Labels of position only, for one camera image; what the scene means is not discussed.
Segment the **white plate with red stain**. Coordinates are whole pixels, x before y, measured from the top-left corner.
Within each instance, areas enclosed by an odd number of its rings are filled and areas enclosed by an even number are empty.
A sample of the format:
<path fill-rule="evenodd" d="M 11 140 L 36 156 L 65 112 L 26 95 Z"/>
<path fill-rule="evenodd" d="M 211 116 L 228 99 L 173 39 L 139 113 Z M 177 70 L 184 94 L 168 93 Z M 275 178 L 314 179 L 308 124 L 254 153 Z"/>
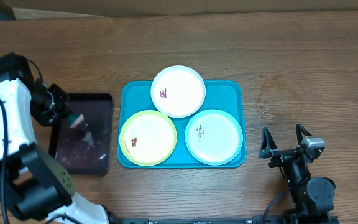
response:
<path fill-rule="evenodd" d="M 171 118 L 185 118 L 201 108 L 206 97 L 206 85 L 197 71 L 174 65 L 155 76 L 150 95 L 159 112 Z"/>

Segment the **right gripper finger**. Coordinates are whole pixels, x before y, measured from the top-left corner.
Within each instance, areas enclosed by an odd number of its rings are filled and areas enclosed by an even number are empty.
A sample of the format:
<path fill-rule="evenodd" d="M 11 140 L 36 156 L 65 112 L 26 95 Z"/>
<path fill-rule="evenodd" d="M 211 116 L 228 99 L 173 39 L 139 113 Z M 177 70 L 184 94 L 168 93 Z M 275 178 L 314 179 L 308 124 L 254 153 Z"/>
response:
<path fill-rule="evenodd" d="M 297 123 L 295 129 L 296 129 L 296 138 L 297 138 L 298 145 L 301 144 L 304 137 L 311 135 L 311 133 L 309 133 L 301 123 Z"/>
<path fill-rule="evenodd" d="M 260 152 L 275 152 L 278 151 L 278 147 L 275 144 L 268 127 L 263 127 L 262 130 L 262 142 Z"/>

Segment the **yellow-green plate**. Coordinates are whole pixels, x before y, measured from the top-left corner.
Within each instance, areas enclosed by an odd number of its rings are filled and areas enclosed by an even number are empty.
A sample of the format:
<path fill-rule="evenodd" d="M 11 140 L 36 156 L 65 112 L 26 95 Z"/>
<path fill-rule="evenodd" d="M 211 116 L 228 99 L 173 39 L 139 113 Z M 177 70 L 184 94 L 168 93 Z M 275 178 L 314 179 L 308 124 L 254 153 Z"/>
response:
<path fill-rule="evenodd" d="M 173 121 L 154 110 L 133 114 L 119 133 L 121 152 L 138 166 L 154 166 L 167 160 L 176 143 L 177 131 Z"/>

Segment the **green and pink sponge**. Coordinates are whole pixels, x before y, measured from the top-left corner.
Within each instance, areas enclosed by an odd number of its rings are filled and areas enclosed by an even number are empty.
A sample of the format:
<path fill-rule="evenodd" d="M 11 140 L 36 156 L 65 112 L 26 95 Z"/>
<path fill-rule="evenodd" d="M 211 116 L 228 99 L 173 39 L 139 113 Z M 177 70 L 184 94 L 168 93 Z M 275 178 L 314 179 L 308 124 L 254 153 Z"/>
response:
<path fill-rule="evenodd" d="M 88 124 L 82 114 L 71 114 L 67 117 L 69 128 L 86 129 Z"/>

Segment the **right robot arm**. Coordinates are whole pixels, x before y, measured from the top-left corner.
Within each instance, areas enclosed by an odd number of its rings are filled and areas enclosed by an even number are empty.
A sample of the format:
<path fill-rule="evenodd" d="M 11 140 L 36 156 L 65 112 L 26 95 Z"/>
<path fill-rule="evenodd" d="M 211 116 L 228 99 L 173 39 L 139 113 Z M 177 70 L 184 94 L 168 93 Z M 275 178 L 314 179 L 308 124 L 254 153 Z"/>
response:
<path fill-rule="evenodd" d="M 312 136 L 302 124 L 296 124 L 297 147 L 279 150 L 273 137 L 264 127 L 259 157 L 270 159 L 270 168 L 280 169 L 288 189 L 276 196 L 268 205 L 261 218 L 262 223 L 338 223 L 338 217 L 331 217 L 334 209 L 336 185 L 327 177 L 312 177 L 308 164 L 317 159 L 326 147 L 321 137 Z M 283 196 L 290 194 L 293 209 L 278 217 L 268 216 L 272 205 Z"/>

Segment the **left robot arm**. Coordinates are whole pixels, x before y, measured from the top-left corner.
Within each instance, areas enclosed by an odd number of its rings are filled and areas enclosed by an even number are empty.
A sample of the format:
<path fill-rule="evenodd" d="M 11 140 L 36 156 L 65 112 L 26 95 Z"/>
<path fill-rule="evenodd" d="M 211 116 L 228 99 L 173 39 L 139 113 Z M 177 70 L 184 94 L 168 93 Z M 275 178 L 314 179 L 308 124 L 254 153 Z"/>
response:
<path fill-rule="evenodd" d="M 86 129 L 74 114 L 68 95 L 57 85 L 34 78 L 35 63 L 23 55 L 0 57 L 0 203 L 9 215 L 60 223 L 117 223 L 107 208 L 75 190 L 68 171 L 38 144 L 33 122 L 53 126 L 63 120 L 71 129 Z"/>

